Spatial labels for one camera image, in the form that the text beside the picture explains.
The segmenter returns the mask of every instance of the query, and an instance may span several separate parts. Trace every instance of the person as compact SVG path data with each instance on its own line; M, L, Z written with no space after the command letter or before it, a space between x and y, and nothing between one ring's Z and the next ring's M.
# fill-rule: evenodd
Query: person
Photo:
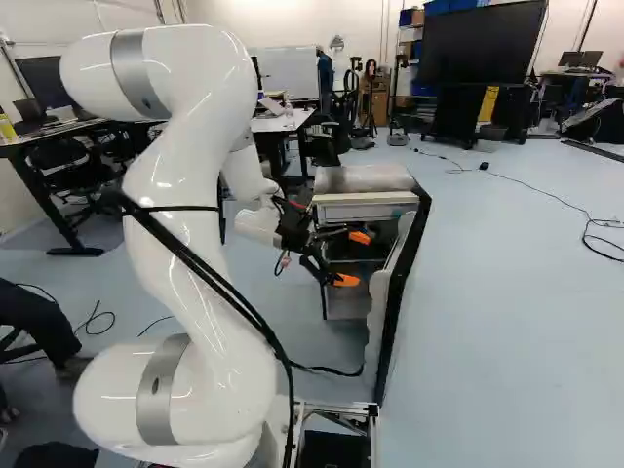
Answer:
M55 301L2 278L1 325L23 330L32 336L61 380L77 379L90 361L90 358L77 356L82 343Z
M332 110L333 91L333 64L332 58L323 52L321 46L316 47L316 57L319 58L319 86L321 87L321 112L330 114Z

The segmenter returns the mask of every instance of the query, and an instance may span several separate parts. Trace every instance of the yellow object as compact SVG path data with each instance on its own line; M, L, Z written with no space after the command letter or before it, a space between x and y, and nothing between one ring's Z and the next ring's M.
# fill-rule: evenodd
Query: yellow object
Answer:
M488 86L484 101L481 104L481 112L479 112L479 122L491 122L491 114L494 112L496 98L498 98L499 88L497 86Z
M0 134L7 142L13 142L18 139L18 134L16 134L11 120L9 120L7 114L4 113L2 107L0 107Z

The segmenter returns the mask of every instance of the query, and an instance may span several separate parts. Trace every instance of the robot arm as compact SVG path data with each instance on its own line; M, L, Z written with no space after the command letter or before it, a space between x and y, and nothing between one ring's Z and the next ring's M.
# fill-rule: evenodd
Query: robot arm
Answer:
M96 115L170 119L126 173L123 191L138 205L215 206L222 169L239 196L275 189L259 167L250 166L254 148L237 147L257 89L252 61L232 34L208 25L97 34L67 50L60 72L71 96ZM237 172L236 161L245 169ZM153 216L229 278L215 213ZM119 344L100 353L74 393L80 426L99 445L135 459L176 467L244 466L276 394L272 350L130 217L124 233L142 284L172 310L188 336Z

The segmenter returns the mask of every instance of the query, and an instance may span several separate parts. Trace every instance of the whiteboard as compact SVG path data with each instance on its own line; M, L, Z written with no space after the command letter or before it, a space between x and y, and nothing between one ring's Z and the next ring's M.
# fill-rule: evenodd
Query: whiteboard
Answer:
M257 57L264 91L286 91L291 99L319 98L316 46L250 49Z

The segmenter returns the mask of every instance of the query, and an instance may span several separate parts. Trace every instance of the person's leg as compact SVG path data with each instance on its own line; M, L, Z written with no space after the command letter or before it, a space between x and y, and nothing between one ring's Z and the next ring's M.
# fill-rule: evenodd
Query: person's leg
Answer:
M321 112L329 115L332 112L332 93L321 93Z
M82 344L59 306L0 279L0 324L22 329L41 346L57 369L63 369Z

